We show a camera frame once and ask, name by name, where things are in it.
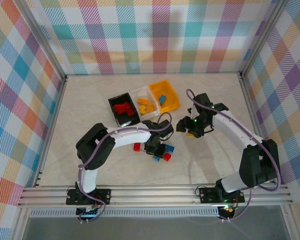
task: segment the blue lego brick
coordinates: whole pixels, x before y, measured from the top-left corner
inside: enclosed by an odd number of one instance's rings
[[[159,98],[159,103],[160,105],[164,104],[165,100],[166,100],[166,96],[165,95],[161,95],[160,98]]]
[[[172,154],[175,150],[175,147],[166,144],[165,145],[165,150],[166,150],[167,153]]]
[[[160,157],[158,157],[158,156],[154,156],[153,159],[154,159],[156,162],[159,162],[159,161],[160,161]]]

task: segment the cable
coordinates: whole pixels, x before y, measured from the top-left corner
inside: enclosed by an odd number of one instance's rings
[[[93,221],[95,221],[96,219],[98,219],[103,213],[104,211],[106,210],[106,204],[104,201],[98,199],[98,198],[95,198],[93,196],[90,196],[88,193],[86,193],[84,190],[83,190],[83,187],[82,187],[82,184],[81,184],[81,180],[82,180],[82,170],[85,166],[87,166],[91,161],[92,159],[95,157],[95,155],[97,154],[97,151],[99,149],[99,147],[102,145],[102,143],[104,142],[104,140],[107,138],[107,137],[110,137],[112,135],[116,135],[118,133],[124,133],[124,132],[127,132],[127,131],[131,131],[131,130],[137,130],[137,131],[145,131],[145,132],[161,132],[161,131],[164,131],[166,130],[167,128],[170,127],[171,123],[172,123],[172,116],[169,112],[164,112],[160,115],[159,119],[158,119],[158,122],[160,121],[161,117],[164,115],[164,114],[167,114],[169,115],[170,117],[170,120],[169,120],[169,123],[167,126],[163,127],[163,128],[160,128],[160,129],[149,129],[149,128],[142,128],[142,127],[137,127],[137,126],[131,126],[131,127],[125,127],[125,128],[119,128],[117,130],[114,130],[112,132],[109,132],[108,134],[106,134],[103,138],[101,138],[101,140],[99,141],[99,143],[97,144],[96,148],[93,150],[91,156],[89,157],[89,159],[84,163],[84,164],[80,164],[78,166],[79,168],[79,171],[78,171],[78,181],[77,181],[77,184],[78,184],[78,188],[80,189],[81,193],[83,195],[85,195],[87,198],[90,198],[98,203],[101,203],[103,205],[103,209],[102,211],[96,215],[95,217],[93,217],[92,219],[87,219],[85,222],[88,224],[88,223],[91,223]],[[79,220],[81,223],[83,223],[84,221],[81,219],[81,215],[79,215]]]
[[[70,187],[68,187],[67,189],[66,189],[66,195],[68,196],[68,197],[70,197],[70,195],[68,194],[68,191],[69,191],[69,189],[70,188],[74,188],[74,189],[76,189],[76,187],[75,186],[70,186]]]
[[[197,197],[200,198],[200,195],[197,194],[197,190],[198,190],[199,187],[204,187],[204,188],[206,188],[206,186],[204,186],[204,185],[198,185],[198,186],[195,188],[194,194],[195,194]]]
[[[205,132],[203,132],[203,134],[208,134],[208,133],[211,133],[215,130],[212,126],[210,126],[210,128],[211,128],[211,130],[205,131]]]
[[[234,195],[234,196],[235,196],[235,200],[236,200],[236,205],[235,205],[234,209],[237,209],[238,205],[239,205],[239,199],[238,199],[237,195]]]
[[[169,140],[171,138],[171,136],[174,134],[174,131],[171,132],[170,136],[166,139],[163,139],[163,138],[159,138],[162,142],[165,142],[167,140]]]
[[[204,109],[207,109],[209,111],[213,111],[217,114],[220,114],[222,116],[224,116],[225,118],[229,119],[229,121],[233,122],[238,128],[240,128],[250,139],[252,139],[256,144],[258,144],[260,146],[260,148],[262,148],[262,150],[268,155],[268,157],[270,158],[270,161],[274,167],[274,170],[275,170],[275,173],[276,173],[276,177],[277,177],[277,185],[275,188],[267,188],[267,187],[264,187],[262,185],[258,185],[260,188],[266,190],[266,191],[269,191],[269,192],[274,192],[276,190],[278,190],[280,188],[280,185],[281,185],[281,177],[280,177],[280,172],[279,172],[279,168],[274,160],[274,158],[271,156],[270,152],[268,151],[268,149],[263,146],[250,132],[248,132],[238,121],[236,121],[235,119],[233,119],[232,117],[228,116],[227,114],[223,113],[222,111],[218,111],[214,108],[211,108],[211,107],[208,107],[208,106],[205,106],[205,105],[202,105],[201,103],[197,102],[196,100],[194,100],[194,97],[195,97],[195,94],[194,92],[191,90],[191,89],[187,89],[185,91],[187,97],[196,105],[204,108]]]
[[[245,205],[243,211],[240,212],[239,215],[234,216],[233,218],[231,218],[231,219],[229,219],[229,220],[235,220],[235,219],[241,217],[242,214],[244,214],[245,211],[248,209],[248,207],[249,207],[249,205],[250,205],[250,203],[251,203],[251,199],[252,199],[252,190],[251,190],[251,188],[249,188],[249,200],[248,200],[247,204]]]

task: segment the yellow tray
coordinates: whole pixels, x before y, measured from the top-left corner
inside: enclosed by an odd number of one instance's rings
[[[158,103],[161,95],[166,96],[163,105],[159,103],[161,113],[169,112],[180,107],[178,95],[168,80],[150,84],[149,88]]]

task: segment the plastic bin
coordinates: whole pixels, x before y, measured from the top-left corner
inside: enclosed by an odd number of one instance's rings
[[[129,95],[132,99],[132,102],[136,108],[136,111],[139,115],[139,118],[142,121],[151,119],[155,116],[160,115],[160,108],[158,101],[156,100],[155,96],[152,94],[150,88],[148,86],[141,87],[139,89],[133,90],[129,92]],[[138,103],[138,99],[143,98],[143,99],[148,99],[150,104],[153,104],[153,111],[149,112],[145,115],[141,115],[139,112],[139,106],[140,104]]]
[[[180,107],[178,95],[168,80],[150,84],[149,88],[154,95],[157,103],[159,102],[159,98],[161,97],[161,95],[166,96],[163,105],[158,104],[160,113],[169,112]]]
[[[136,105],[133,103],[129,93],[124,93],[120,96],[110,98],[110,99],[108,99],[108,101],[110,103],[111,110],[113,112],[115,121],[119,127],[132,126],[132,125],[140,123],[139,111],[136,110],[136,107],[135,107]],[[125,102],[128,102],[130,104],[131,108],[134,111],[134,116],[132,116],[132,117],[128,116],[128,114],[126,112],[121,115],[119,115],[115,112],[114,106],[116,104],[123,104]]]

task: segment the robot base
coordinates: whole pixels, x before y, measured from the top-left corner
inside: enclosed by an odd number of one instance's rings
[[[111,189],[99,189],[96,188],[92,192],[89,192],[91,197],[102,200],[106,205],[110,204],[111,199]],[[67,191],[67,198],[65,201],[66,205],[94,205],[96,201],[86,197],[82,194],[78,188],[77,183],[75,183],[75,189],[69,189]]]
[[[199,188],[200,203],[202,204],[236,204],[244,203],[245,196],[241,191],[236,191],[233,194],[226,196],[222,199],[217,195],[214,187],[201,187]]]

